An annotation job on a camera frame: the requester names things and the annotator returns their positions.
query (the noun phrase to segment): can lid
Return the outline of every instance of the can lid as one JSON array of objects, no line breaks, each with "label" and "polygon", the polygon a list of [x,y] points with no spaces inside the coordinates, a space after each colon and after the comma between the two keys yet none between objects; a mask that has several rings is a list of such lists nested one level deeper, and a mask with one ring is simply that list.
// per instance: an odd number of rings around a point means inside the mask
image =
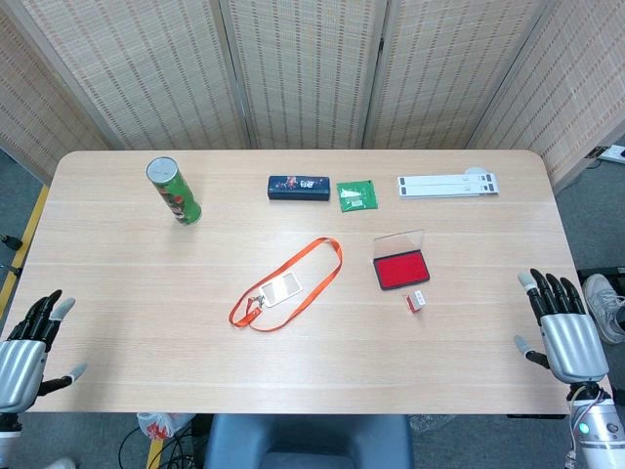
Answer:
[{"label": "can lid", "polygon": [[147,178],[155,184],[169,183],[178,173],[178,164],[168,156],[153,159],[147,166]]}]

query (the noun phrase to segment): dark blue box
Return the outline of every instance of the dark blue box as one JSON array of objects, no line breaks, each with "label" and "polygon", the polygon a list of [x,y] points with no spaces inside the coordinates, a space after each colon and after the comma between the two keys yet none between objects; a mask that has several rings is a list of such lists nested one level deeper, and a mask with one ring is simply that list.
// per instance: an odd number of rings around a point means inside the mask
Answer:
[{"label": "dark blue box", "polygon": [[325,176],[270,176],[271,200],[329,200],[330,178]]}]

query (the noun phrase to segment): wooden table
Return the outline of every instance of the wooden table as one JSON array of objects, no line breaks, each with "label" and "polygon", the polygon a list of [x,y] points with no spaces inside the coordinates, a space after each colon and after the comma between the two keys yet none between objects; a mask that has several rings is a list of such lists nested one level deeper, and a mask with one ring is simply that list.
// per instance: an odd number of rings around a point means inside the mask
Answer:
[{"label": "wooden table", "polygon": [[[163,154],[203,208],[193,226],[175,221],[146,178]],[[397,195],[399,175],[469,166],[494,171],[501,194]],[[329,176],[331,199],[269,201],[271,174]],[[379,209],[341,213],[335,183],[364,179]],[[416,287],[428,304],[412,315],[411,287],[379,288],[372,240],[417,229],[432,279]],[[341,241],[345,264],[317,301],[274,333],[232,327],[239,295],[321,235]],[[335,263],[322,246],[297,275],[311,286]],[[575,279],[545,168],[529,151],[80,151],[57,170],[5,335],[54,289],[77,299],[46,377],[89,368],[35,410],[565,412],[566,387],[513,343],[521,334],[540,345],[517,281],[529,267]],[[276,323],[294,305],[280,306],[259,320]]]}]

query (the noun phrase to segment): power strip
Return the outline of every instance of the power strip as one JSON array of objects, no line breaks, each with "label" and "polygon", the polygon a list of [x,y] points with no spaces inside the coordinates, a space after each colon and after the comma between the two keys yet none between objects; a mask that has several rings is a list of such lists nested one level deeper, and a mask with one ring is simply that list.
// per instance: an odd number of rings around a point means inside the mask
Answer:
[{"label": "power strip", "polygon": [[623,163],[625,164],[625,147],[621,147],[620,145],[612,145],[609,149],[604,151],[599,159],[604,159],[605,161],[613,161],[614,163]]}]

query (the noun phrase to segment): chair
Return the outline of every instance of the chair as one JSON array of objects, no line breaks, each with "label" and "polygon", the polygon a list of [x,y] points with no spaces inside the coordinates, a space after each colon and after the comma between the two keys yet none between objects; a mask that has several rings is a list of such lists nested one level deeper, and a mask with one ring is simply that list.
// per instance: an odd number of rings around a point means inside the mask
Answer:
[{"label": "chair", "polygon": [[405,415],[219,414],[205,469],[412,469]]}]

